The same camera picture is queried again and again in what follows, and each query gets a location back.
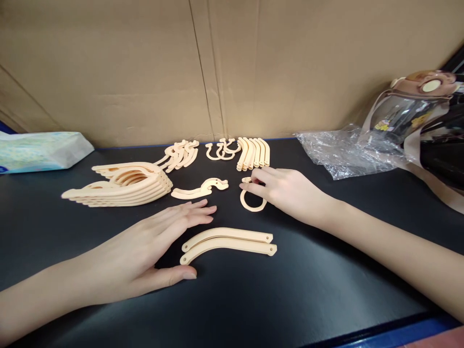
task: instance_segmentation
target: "cardboard wall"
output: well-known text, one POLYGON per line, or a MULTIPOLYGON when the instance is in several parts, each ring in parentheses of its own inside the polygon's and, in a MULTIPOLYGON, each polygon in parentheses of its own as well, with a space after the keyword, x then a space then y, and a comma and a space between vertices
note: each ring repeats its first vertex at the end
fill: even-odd
POLYGON ((96 146, 361 120, 462 44, 461 0, 0 0, 0 119, 96 146))
POLYGON ((12 100, 0 83, 2 111, 27 131, 96 146, 213 140, 188 0, 0 1, 0 65, 24 91, 12 100))

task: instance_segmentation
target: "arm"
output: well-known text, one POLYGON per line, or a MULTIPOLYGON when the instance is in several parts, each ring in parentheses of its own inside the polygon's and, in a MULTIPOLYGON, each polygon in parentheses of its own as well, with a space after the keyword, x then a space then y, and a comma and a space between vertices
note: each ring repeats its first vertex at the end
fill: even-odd
POLYGON ((255 169, 240 187, 351 244, 464 322, 464 256, 328 196, 300 172, 255 169), (257 185, 264 182, 266 186, 257 185))
POLYGON ((75 309, 140 296, 195 279, 191 266, 153 265, 185 230, 210 223, 207 200, 165 209, 74 259, 0 292, 0 347, 75 309))

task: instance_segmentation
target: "black tabletop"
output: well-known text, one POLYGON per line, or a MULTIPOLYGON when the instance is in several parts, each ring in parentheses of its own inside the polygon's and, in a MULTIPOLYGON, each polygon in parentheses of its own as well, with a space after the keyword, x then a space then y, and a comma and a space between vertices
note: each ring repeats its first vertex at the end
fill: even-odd
MULTIPOLYGON (((333 181, 297 140, 269 142, 271 165, 301 171, 328 194, 402 229, 464 254, 464 216, 402 170, 333 181)), ((215 249, 192 262, 198 278, 122 302, 83 308, 17 341, 18 347, 301 347, 340 343, 384 330, 437 307, 355 248, 304 225, 272 205, 258 213, 240 204, 238 184, 250 172, 236 161, 196 161, 168 176, 175 188, 227 179, 207 198, 218 210, 209 226, 181 236, 157 263, 179 264, 182 244, 213 227, 270 232, 272 256, 215 249)), ((77 256, 137 221, 183 203, 171 196, 137 207, 89 208, 60 198, 102 180, 90 167, 155 162, 164 147, 97 150, 68 170, 0 177, 0 290, 77 256)), ((250 205, 260 200, 247 195, 250 205)))

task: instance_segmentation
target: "plastic bag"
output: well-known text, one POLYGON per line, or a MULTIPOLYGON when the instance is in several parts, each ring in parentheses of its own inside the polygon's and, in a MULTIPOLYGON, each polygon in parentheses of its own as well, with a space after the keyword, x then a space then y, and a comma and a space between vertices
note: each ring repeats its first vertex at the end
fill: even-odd
POLYGON ((0 132, 0 174, 66 169, 93 150, 78 132, 0 132))
POLYGON ((404 160, 398 145, 349 124, 341 130, 295 134, 308 156, 321 164, 334 180, 387 172, 395 169, 396 160, 404 160))

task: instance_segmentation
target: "finger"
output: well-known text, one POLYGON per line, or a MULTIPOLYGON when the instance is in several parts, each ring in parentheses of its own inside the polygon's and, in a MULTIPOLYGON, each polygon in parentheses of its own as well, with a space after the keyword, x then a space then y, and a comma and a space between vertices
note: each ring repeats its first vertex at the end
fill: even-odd
POLYGON ((191 209, 195 209, 195 208, 201 208, 201 207, 204 207, 205 205, 208 204, 208 200, 207 199, 204 199, 204 200, 201 200, 199 202, 196 202, 196 203, 193 203, 192 202, 187 202, 187 203, 184 203, 184 204, 180 204, 180 205, 177 205, 177 206, 174 206, 174 207, 171 207, 171 208, 167 208, 165 210, 163 210, 163 212, 165 212, 164 214, 162 215, 159 215, 156 214, 152 217, 149 217, 148 219, 151 220, 151 222, 153 223, 161 223, 162 221, 165 221, 175 215, 178 215, 180 212, 183 212, 185 211, 186 209, 187 210, 191 210, 191 209))
POLYGON ((269 184, 272 182, 274 176, 269 174, 268 172, 265 172, 264 170, 260 168, 253 169, 253 172, 251 173, 251 182, 257 184, 258 182, 264 182, 265 184, 269 184))
POLYGON ((176 220, 179 220, 180 218, 187 216, 187 215, 210 215, 214 213, 217 210, 217 207, 215 205, 211 207, 205 207, 205 208, 196 208, 196 209, 191 209, 188 211, 179 211, 176 215, 173 215, 164 221, 158 222, 156 221, 156 229, 158 231, 161 231, 161 233, 168 228, 170 225, 172 225, 176 220))
POLYGON ((186 215, 177 219, 154 239, 153 248, 156 251, 154 254, 161 257, 171 246, 173 241, 179 238, 187 228, 209 224, 211 221, 213 221, 211 216, 203 214, 186 215))
POLYGON ((207 204, 208 204, 208 200, 204 199, 204 200, 201 200, 199 202, 196 202, 196 203, 192 204, 191 206, 189 206, 187 208, 188 209, 203 208, 207 204))
POLYGON ((261 198, 266 199, 267 191, 269 190, 266 186, 261 186, 255 183, 242 183, 239 185, 241 189, 253 193, 261 198))
POLYGON ((263 172, 267 172, 269 173, 270 175, 274 175, 274 176, 281 176, 278 169, 274 169, 272 167, 262 167, 261 169, 263 172))
POLYGON ((172 286, 181 280, 197 278, 197 271, 191 266, 176 266, 172 268, 162 268, 150 272, 146 276, 138 278, 134 283, 139 288, 139 293, 145 294, 150 291, 172 286))

